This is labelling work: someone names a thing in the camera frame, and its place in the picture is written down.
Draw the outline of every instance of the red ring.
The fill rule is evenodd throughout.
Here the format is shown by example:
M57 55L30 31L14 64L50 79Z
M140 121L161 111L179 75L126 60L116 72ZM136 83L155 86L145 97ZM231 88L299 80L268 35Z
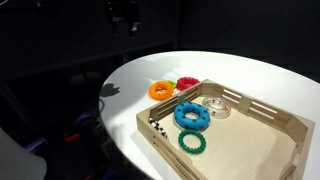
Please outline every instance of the red ring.
M184 77L184 78L180 78L177 82L177 88L180 91L183 91L185 89L188 89L189 87L198 84L200 81L198 79L195 78L191 78L191 77Z

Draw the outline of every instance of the orange ring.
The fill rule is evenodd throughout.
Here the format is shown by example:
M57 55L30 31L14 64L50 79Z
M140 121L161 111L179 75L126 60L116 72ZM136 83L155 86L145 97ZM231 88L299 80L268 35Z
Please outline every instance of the orange ring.
M165 90L164 92L158 93L158 89ZM158 81L152 84L149 88L149 94L153 99L156 100L165 100L172 96L173 94L173 86L165 81Z

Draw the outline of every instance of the wooden tray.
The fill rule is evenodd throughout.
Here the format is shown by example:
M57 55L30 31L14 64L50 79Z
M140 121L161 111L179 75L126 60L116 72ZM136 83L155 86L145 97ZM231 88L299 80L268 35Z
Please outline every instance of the wooden tray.
M211 119L202 131L207 147L199 155L182 150L183 128L173 119L174 108L185 101L202 104L220 97L232 107L226 119ZM148 122L158 120L164 138ZM273 180L302 179L315 123L250 96L205 80L137 114L138 130L182 179ZM188 146L199 145L186 136Z

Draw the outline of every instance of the blue ring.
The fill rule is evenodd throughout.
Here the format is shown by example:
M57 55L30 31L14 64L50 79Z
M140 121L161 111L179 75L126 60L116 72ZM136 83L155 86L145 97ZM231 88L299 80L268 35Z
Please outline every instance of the blue ring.
M199 117L191 119L186 117L187 113L196 113ZM174 110L174 119L185 129L205 130L209 126L210 116L205 107L197 103L184 102L179 104Z

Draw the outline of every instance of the green plastic ring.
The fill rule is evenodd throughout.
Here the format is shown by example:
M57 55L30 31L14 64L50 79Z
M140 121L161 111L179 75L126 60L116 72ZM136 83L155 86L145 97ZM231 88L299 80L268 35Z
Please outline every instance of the green plastic ring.
M173 86L173 89L175 89L177 87L177 83L172 80L165 80L165 82L170 83Z
M184 144L183 138L189 134L194 135L199 138L199 140L201 142L199 147L191 148L191 147L188 147L187 145ZM198 131L184 130L179 134L178 141L179 141L179 144L182 147L182 149L188 153L191 153L191 154L200 154L206 149L206 139Z

